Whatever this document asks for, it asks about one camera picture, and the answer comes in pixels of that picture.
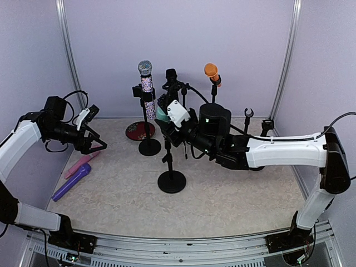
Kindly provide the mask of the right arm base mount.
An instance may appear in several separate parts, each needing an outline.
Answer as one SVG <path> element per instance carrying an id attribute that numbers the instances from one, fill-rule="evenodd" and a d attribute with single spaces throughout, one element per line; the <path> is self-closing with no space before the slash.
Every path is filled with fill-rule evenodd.
<path id="1" fill-rule="evenodd" d="M 300 232 L 282 232 L 277 234 L 267 235 L 265 237 L 266 245 L 269 253 L 277 253 L 285 250 L 290 250 L 302 247 L 307 243 L 314 242 L 314 238 L 310 231 Z"/>

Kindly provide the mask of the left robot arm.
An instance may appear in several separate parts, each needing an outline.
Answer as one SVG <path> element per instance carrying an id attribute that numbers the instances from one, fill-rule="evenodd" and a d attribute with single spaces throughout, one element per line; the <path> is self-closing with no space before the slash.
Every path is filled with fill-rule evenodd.
<path id="1" fill-rule="evenodd" d="M 47 230 L 68 248 L 78 242 L 70 218 L 21 202 L 5 184 L 14 167 L 39 141 L 48 144 L 54 140 L 66 146 L 72 145 L 83 155 L 107 148 L 107 143 L 88 125 L 100 109 L 96 105 L 86 106 L 78 116 L 66 121 L 69 105 L 67 97 L 48 97 L 43 109 L 21 116 L 15 128 L 1 142 L 1 222 L 25 229 Z"/>

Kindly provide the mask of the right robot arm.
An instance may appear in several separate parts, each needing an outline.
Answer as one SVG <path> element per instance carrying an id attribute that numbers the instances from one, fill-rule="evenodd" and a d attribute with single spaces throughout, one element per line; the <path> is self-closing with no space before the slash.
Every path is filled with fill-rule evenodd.
<path id="1" fill-rule="evenodd" d="M 178 147 L 185 142 L 191 150 L 201 151 L 211 161 L 231 170 L 254 170 L 274 165 L 303 165 L 319 168 L 319 178 L 301 210 L 284 235 L 288 246 L 296 247 L 306 238 L 306 231 L 337 194 L 351 185 L 348 163 L 333 127 L 322 132 L 294 137 L 254 136 L 231 124 L 231 112 L 215 102 L 206 101 L 196 113 L 187 110 L 178 92 L 191 87 L 182 82 L 165 83 L 166 92 L 157 100 L 164 114 L 156 119 L 163 135 Z M 236 129 L 237 135 L 230 130 Z"/>

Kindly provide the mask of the black purple mic stand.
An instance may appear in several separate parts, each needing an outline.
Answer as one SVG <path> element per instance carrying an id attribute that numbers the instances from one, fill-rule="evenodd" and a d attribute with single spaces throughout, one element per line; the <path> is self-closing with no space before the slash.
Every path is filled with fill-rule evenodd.
<path id="1" fill-rule="evenodd" d="M 261 123 L 261 127 L 262 127 L 262 132 L 260 136 L 267 137 L 268 132 L 274 129 L 274 120 L 271 119 L 263 120 Z"/>

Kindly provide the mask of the black pink mic stand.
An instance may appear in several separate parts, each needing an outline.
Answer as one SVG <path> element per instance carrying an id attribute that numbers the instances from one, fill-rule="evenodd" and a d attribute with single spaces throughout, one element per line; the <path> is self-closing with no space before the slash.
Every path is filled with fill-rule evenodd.
<path id="1" fill-rule="evenodd" d="M 250 125 L 250 120 L 254 116 L 254 111 L 252 108 L 245 108 L 244 110 L 245 121 L 244 121 L 244 132 L 248 133 L 248 128 Z"/>

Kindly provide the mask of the pink microphone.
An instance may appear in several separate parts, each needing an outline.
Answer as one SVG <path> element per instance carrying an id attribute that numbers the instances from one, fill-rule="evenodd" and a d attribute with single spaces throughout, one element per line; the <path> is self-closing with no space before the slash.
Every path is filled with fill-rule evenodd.
<path id="1" fill-rule="evenodd" d="M 65 173 L 64 178 L 69 179 L 83 164 L 88 163 L 93 158 L 99 155 L 99 151 L 82 156 L 75 164 L 73 164 Z"/>

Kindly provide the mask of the mint green microphone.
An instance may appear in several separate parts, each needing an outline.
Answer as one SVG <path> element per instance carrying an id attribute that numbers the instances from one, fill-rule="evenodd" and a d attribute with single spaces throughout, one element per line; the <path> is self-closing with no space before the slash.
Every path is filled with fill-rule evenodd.
<path id="1" fill-rule="evenodd" d="M 168 117 L 167 114 L 163 111 L 163 109 L 160 106 L 157 106 L 156 108 L 156 118 L 155 122 L 157 125 L 160 127 L 164 124 L 169 124 L 171 122 L 170 118 Z"/>

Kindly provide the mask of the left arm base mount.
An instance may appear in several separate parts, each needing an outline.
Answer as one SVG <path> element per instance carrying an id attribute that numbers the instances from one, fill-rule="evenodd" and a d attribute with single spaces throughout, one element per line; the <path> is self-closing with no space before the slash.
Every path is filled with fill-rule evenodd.
<path id="1" fill-rule="evenodd" d="M 93 254 L 97 238 L 93 235 L 73 233 L 72 236 L 64 241 L 58 236 L 50 235 L 48 243 L 60 248 L 73 250 L 79 253 Z"/>

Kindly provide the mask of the purple microphone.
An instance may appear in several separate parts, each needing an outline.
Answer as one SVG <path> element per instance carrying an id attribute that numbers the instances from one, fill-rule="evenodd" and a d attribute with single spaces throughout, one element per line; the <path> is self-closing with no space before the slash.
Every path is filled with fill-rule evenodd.
<path id="1" fill-rule="evenodd" d="M 52 195 L 51 199 L 56 202 L 72 189 L 82 178 L 91 172 L 91 166 L 85 163 Z"/>

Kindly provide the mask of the black mint mic stand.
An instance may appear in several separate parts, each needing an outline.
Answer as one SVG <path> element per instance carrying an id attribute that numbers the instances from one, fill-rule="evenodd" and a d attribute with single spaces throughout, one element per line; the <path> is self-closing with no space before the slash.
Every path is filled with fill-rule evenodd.
<path id="1" fill-rule="evenodd" d="M 166 137 L 167 123 L 155 120 L 159 125 L 162 134 L 164 135 L 166 155 L 162 158 L 163 163 L 167 163 L 168 170 L 163 172 L 157 181 L 158 187 L 161 191 L 168 194 L 175 194 L 182 191 L 186 186 L 186 177 L 179 171 L 173 170 L 173 158 L 171 153 L 171 142 Z"/>

